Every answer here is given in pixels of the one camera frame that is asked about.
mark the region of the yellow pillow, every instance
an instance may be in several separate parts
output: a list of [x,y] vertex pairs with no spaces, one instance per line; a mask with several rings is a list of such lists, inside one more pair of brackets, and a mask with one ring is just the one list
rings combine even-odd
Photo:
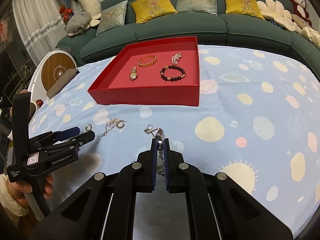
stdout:
[[136,23],[145,23],[153,18],[177,13],[170,0],[137,0],[132,4]]
[[264,20],[257,0],[226,0],[226,13],[245,14]]

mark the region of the hand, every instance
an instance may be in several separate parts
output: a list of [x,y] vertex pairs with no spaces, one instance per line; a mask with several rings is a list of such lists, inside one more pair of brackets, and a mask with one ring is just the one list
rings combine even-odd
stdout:
[[[11,183],[8,180],[8,189],[11,193],[11,195],[15,198],[18,203],[24,207],[27,208],[29,206],[28,201],[26,200],[25,196],[23,193],[31,193],[32,192],[32,187],[29,183],[25,182],[24,180],[18,180],[17,182]],[[45,199],[50,199],[52,198],[52,192],[53,192],[53,176],[51,173],[49,173],[45,177],[45,185],[44,185],[44,198]]]

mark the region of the red knob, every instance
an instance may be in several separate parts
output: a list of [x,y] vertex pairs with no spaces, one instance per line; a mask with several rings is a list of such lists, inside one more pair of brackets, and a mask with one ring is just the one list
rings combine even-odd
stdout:
[[38,99],[38,100],[36,101],[36,103],[37,103],[37,105],[38,105],[39,107],[41,107],[41,106],[43,105],[43,101],[42,101],[41,99]]

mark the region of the red tray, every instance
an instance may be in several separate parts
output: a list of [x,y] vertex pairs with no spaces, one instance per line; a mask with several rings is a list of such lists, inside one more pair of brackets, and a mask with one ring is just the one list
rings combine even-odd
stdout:
[[[160,70],[172,65],[172,56],[182,52],[178,66],[186,72],[182,80],[164,81]],[[144,56],[154,55],[157,62],[141,68]],[[131,81],[132,67],[137,67],[138,78]],[[167,77],[180,76],[177,70],[165,71]],[[92,98],[100,105],[199,105],[199,54],[196,37],[179,37],[138,42],[127,45],[102,71],[88,89]]]

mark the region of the finger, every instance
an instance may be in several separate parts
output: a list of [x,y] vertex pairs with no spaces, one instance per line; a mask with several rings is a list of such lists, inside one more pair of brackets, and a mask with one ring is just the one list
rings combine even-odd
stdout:
[[53,176],[51,173],[47,174],[47,176],[45,177],[45,181],[52,184],[53,183]]
[[12,184],[13,188],[22,193],[31,193],[32,187],[29,183],[24,180],[18,180],[17,182]]
[[52,194],[48,194],[48,193],[46,193],[46,192],[43,194],[43,196],[44,196],[45,199],[50,199],[50,198],[52,198]]
[[52,186],[52,184],[46,182],[46,183],[44,184],[44,190],[45,190],[46,193],[52,194],[52,192],[53,192],[53,186]]

